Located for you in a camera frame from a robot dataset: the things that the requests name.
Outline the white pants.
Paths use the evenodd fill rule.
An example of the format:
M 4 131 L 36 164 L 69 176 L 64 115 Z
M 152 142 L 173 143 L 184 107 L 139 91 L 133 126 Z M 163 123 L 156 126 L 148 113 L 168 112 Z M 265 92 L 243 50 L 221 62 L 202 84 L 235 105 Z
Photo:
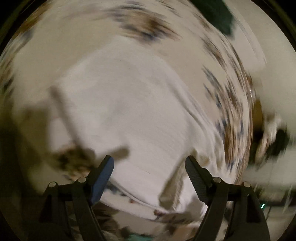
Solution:
M 124 37 L 90 53 L 51 88 L 61 113 L 50 123 L 53 150 L 69 139 L 116 160 L 111 183 L 130 199 L 178 219 L 199 220 L 206 206 L 185 171 L 194 155 L 224 170 L 222 140 L 177 73 Z

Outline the floral bed quilt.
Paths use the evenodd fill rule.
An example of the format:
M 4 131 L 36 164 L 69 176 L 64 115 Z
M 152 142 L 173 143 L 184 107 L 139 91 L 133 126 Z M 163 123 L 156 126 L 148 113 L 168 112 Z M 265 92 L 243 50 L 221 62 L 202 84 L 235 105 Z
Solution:
M 209 172 L 228 183 L 240 181 L 252 130 L 248 75 L 230 40 L 193 4 L 1 1 L 1 13 L 10 6 L 14 12 L 1 25 L 1 116 L 10 115 L 16 126 L 20 165 L 34 191 L 43 193 L 51 181 L 72 183 L 106 156 L 70 140 L 64 123 L 61 128 L 67 141 L 52 149 L 50 123 L 61 111 L 51 88 L 82 58 L 116 37 L 151 50 L 177 73 L 223 143 L 224 170 L 215 175 Z M 102 202 L 113 209 L 176 225 L 199 226 L 204 217 L 178 219 L 175 214 L 154 211 L 109 183 Z

